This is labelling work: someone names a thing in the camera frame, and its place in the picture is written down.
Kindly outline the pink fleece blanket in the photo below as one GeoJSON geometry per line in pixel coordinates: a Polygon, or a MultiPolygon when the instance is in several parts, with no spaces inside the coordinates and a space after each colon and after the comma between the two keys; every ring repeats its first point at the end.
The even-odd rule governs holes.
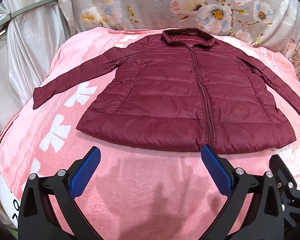
{"type": "MultiPolygon", "coordinates": [[[[46,84],[109,48],[163,30],[114,31],[97,27],[68,39],[51,62],[46,84]]],[[[294,66],[281,53],[254,48],[233,37],[216,38],[262,61],[300,96],[294,66]]],[[[92,146],[101,162],[76,203],[104,239],[198,239],[226,201],[205,168],[200,153],[158,152],[113,145],[77,131],[87,107],[105,89],[115,71],[58,94],[33,110],[33,100],[0,135],[0,200],[17,226],[21,195],[32,173],[54,175],[81,159],[92,146]]],[[[273,89],[277,107],[292,124],[297,141],[279,150],[223,156],[234,167],[264,174],[279,154],[300,190],[300,116],[273,89]]]]}

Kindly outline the grey floral bedsheet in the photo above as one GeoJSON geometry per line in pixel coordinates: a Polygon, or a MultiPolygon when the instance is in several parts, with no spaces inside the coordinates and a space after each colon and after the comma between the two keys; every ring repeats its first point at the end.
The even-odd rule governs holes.
{"type": "Polygon", "coordinates": [[[73,33],[195,27],[282,53],[300,74],[298,0],[59,0],[73,33]]]}

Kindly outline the maroon puffer jacket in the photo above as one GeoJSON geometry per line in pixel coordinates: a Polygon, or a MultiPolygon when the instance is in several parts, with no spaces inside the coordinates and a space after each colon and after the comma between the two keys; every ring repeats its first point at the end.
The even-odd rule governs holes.
{"type": "Polygon", "coordinates": [[[115,72],[77,129],[114,144],[160,151],[217,153],[282,148],[296,140],[272,95],[300,116],[300,97],[260,60],[197,28],[168,29],[113,47],[33,93],[54,95],[115,72]]]}

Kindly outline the silver satin curtain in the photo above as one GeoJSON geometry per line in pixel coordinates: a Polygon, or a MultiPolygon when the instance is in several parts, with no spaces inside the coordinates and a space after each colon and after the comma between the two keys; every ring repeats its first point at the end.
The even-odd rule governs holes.
{"type": "Polygon", "coordinates": [[[0,132],[43,82],[69,36],[58,0],[0,2],[0,132]]]}

